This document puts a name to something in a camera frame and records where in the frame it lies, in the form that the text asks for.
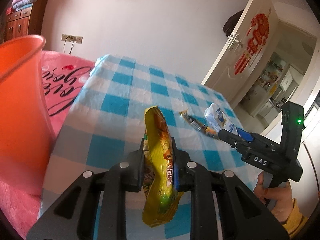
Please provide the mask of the person right hand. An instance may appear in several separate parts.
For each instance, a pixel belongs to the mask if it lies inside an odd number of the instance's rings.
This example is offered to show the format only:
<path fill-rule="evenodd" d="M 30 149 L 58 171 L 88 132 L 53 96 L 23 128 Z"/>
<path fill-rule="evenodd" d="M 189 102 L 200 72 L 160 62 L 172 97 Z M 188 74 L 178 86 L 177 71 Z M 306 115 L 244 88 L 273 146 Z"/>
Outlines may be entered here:
<path fill-rule="evenodd" d="M 266 200 L 275 200 L 276 204 L 271 213 L 276 219 L 284 223 L 287 221 L 293 210 L 292 189 L 287 181 L 283 187 L 264 188 L 264 174 L 261 172 L 258 176 L 257 184 L 253 190 L 254 194 L 265 204 Z"/>

